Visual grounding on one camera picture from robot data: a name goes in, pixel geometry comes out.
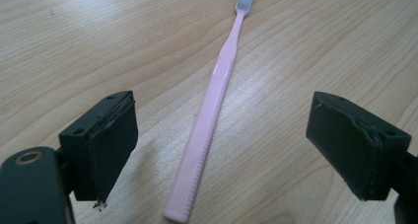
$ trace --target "screw hole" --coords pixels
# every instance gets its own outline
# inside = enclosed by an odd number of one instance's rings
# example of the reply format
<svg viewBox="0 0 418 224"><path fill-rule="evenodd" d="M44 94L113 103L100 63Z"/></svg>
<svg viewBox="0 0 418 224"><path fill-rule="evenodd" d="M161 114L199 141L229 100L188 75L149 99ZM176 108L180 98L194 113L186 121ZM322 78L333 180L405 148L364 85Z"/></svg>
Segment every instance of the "screw hole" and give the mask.
<svg viewBox="0 0 418 224"><path fill-rule="evenodd" d="M385 132L385 134L387 134L387 135L389 135L389 136L394 136L394 135L396 135L396 133L395 132L393 132L393 131L386 131Z"/></svg>
<svg viewBox="0 0 418 224"><path fill-rule="evenodd" d="M84 132L84 129L83 128L78 128L78 129L76 129L76 130L74 130L74 132L73 132L73 134L80 134L80 133L83 133Z"/></svg>
<svg viewBox="0 0 418 224"><path fill-rule="evenodd" d="M42 153L40 151L33 151L33 152L25 153L21 155L20 157L18 157L15 163L18 165L26 165L39 159L41 155Z"/></svg>

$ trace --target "toothbrush handle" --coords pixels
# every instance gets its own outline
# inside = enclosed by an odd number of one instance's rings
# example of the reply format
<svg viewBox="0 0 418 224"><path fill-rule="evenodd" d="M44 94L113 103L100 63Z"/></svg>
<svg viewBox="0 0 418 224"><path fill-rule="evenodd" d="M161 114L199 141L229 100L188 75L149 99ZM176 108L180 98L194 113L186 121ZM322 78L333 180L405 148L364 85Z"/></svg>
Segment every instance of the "toothbrush handle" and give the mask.
<svg viewBox="0 0 418 224"><path fill-rule="evenodd" d="M203 172L215 126L227 91L237 54L237 42L244 13L237 11L233 29L219 53L199 114L193 124L164 216L186 223Z"/></svg>

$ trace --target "wood grain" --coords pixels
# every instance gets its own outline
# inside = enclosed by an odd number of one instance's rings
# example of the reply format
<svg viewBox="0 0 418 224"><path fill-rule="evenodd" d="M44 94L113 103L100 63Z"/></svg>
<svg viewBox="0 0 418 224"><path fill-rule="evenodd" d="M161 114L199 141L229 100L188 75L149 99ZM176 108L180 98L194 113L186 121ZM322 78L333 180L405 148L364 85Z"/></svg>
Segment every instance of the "wood grain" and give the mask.
<svg viewBox="0 0 418 224"><path fill-rule="evenodd" d="M139 140L102 212L78 223L168 223L162 212L237 0L0 0L0 162L133 90ZM394 223L358 200L305 137L314 91L412 135L417 0L254 0L190 223Z"/></svg>

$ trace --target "light wooden surface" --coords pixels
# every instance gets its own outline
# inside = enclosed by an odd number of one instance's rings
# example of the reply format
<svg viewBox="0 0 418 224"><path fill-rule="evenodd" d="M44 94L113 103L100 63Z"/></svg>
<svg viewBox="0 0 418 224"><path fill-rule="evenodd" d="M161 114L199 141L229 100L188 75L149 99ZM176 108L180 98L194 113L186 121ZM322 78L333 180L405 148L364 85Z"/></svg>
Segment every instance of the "light wooden surface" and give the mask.
<svg viewBox="0 0 418 224"><path fill-rule="evenodd" d="M168 223L162 212L237 0L0 0L0 162L133 90L139 140L98 212L78 223ZM418 0L254 0L190 223L393 223L305 137L314 91L412 135Z"/></svg>

